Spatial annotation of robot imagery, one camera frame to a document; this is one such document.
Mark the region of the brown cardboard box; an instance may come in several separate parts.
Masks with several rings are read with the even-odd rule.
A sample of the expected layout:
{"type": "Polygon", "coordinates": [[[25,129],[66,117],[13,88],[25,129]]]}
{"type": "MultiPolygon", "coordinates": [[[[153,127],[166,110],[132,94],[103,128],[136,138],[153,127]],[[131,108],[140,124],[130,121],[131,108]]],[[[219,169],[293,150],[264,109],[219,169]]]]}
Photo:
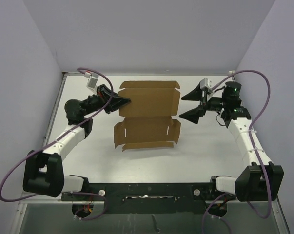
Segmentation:
{"type": "Polygon", "coordinates": [[[131,103],[120,108],[123,121],[114,126],[114,146],[122,149],[172,148],[181,123],[175,118],[180,100],[177,81],[125,81],[119,95],[131,103]]]}

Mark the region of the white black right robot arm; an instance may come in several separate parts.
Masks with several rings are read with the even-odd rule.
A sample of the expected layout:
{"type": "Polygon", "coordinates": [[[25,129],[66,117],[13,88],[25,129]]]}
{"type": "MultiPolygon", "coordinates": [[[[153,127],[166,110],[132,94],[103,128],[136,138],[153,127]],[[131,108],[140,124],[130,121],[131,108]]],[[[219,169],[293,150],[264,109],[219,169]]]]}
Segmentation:
{"type": "Polygon", "coordinates": [[[199,101],[199,105],[181,115],[180,118],[198,124],[207,111],[220,114],[225,127],[233,135],[240,150],[245,169],[238,178],[226,175],[213,176],[215,183],[207,188],[208,195],[219,199],[225,193],[235,195],[239,201],[274,201],[277,197],[284,171],[274,165],[262,149],[252,126],[249,111],[242,106],[239,97],[242,85],[229,81],[222,87],[222,95],[214,96],[211,81],[201,80],[198,86],[183,96],[182,100],[199,101]]]}

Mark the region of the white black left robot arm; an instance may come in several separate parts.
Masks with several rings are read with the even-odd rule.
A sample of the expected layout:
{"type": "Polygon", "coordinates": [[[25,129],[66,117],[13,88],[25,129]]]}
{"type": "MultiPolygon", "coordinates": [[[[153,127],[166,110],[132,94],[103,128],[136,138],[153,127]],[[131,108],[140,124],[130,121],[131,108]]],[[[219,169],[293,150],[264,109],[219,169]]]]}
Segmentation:
{"type": "Polygon", "coordinates": [[[73,148],[92,131],[93,119],[86,118],[86,115],[102,110],[110,114],[130,103],[129,98],[112,92],[104,84],[97,87],[95,93],[85,100],[68,100],[64,106],[68,120],[64,132],[51,146],[28,154],[23,189],[50,197],[72,192],[78,200],[85,200],[90,194],[88,178],[66,175],[63,162],[73,148]]]}

